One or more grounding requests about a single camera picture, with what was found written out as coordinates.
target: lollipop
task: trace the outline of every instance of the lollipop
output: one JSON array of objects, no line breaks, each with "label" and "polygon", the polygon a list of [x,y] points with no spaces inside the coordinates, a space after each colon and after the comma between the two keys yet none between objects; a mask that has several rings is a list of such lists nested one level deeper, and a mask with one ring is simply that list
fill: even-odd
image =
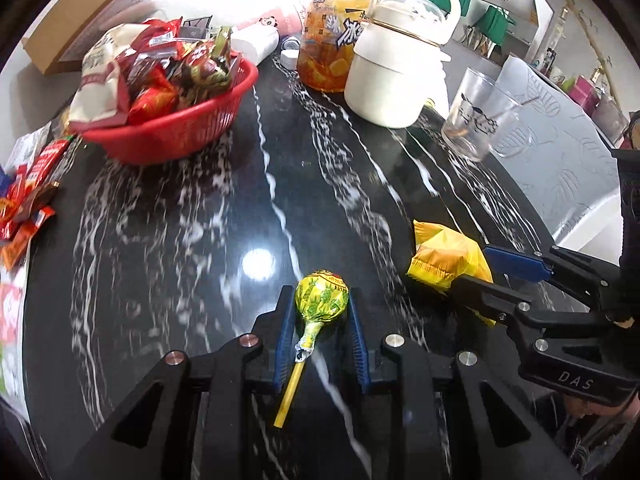
[{"label": "lollipop", "polygon": [[349,289],[340,276],[327,270],[316,270],[300,280],[296,288],[296,307],[305,321],[305,332],[296,345],[296,365],[282,397],[282,403],[273,425],[281,428],[289,413],[306,359],[313,353],[320,329],[347,308]]}]

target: iced tea bottle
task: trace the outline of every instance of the iced tea bottle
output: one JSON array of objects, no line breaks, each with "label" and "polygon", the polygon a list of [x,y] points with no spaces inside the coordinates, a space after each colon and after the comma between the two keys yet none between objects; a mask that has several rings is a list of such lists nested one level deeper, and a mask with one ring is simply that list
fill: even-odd
[{"label": "iced tea bottle", "polygon": [[343,92],[370,0],[313,0],[306,15],[298,74],[323,92]]}]

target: silver bolt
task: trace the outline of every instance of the silver bolt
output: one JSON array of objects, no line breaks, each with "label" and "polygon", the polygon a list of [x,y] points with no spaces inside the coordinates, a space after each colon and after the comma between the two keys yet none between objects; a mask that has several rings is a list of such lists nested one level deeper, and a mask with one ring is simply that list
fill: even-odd
[{"label": "silver bolt", "polygon": [[473,366],[478,362],[478,356],[473,352],[460,352],[458,361],[460,361],[465,366]]},{"label": "silver bolt", "polygon": [[547,343],[544,339],[538,339],[536,341],[536,348],[541,352],[546,352],[549,350],[549,343]]},{"label": "silver bolt", "polygon": [[240,344],[245,348],[256,346],[260,342],[260,338],[255,334],[244,334],[240,336]]},{"label": "silver bolt", "polygon": [[404,337],[400,334],[389,334],[385,337],[385,343],[392,348],[398,348],[404,344]]},{"label": "silver bolt", "polygon": [[164,362],[168,365],[175,366],[179,365],[186,358],[187,354],[185,354],[184,352],[180,352],[179,350],[172,350],[164,356]]}]

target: clear drinking glass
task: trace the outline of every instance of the clear drinking glass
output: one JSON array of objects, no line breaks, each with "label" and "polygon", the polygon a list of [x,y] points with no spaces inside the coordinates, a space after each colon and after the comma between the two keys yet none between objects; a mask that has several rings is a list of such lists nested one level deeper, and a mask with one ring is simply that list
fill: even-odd
[{"label": "clear drinking glass", "polygon": [[[442,126],[442,137],[457,154],[479,162],[517,126],[521,108],[493,79],[467,68]],[[521,149],[510,150],[509,155],[496,154],[513,156],[527,146],[526,141]]]}]

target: white kettle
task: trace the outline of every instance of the white kettle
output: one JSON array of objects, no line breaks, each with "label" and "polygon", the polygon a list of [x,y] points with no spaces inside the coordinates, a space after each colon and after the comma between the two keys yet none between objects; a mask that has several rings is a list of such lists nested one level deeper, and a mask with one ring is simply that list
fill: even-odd
[{"label": "white kettle", "polygon": [[[344,99],[360,117],[387,128],[415,123],[422,106],[447,90],[440,46],[451,39],[460,20],[460,1],[443,12],[429,0],[371,0],[354,56]],[[446,116],[440,97],[436,111]]]}]

